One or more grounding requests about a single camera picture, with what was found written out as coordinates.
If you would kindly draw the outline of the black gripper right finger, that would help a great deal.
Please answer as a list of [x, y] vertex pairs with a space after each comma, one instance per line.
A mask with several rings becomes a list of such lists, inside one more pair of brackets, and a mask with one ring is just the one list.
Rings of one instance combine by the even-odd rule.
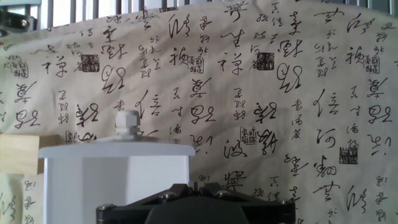
[[295, 202], [291, 199], [265, 201], [222, 187], [212, 182], [198, 187], [200, 197], [209, 197], [216, 202], [226, 202], [237, 208], [248, 223], [295, 223]]

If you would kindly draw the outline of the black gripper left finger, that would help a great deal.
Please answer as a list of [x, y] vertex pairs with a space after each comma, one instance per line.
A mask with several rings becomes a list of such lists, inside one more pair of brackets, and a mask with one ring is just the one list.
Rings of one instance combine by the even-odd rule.
[[196, 183], [173, 184], [170, 188], [124, 206], [107, 203], [96, 208], [96, 224], [145, 223], [150, 212], [167, 202], [192, 196]]

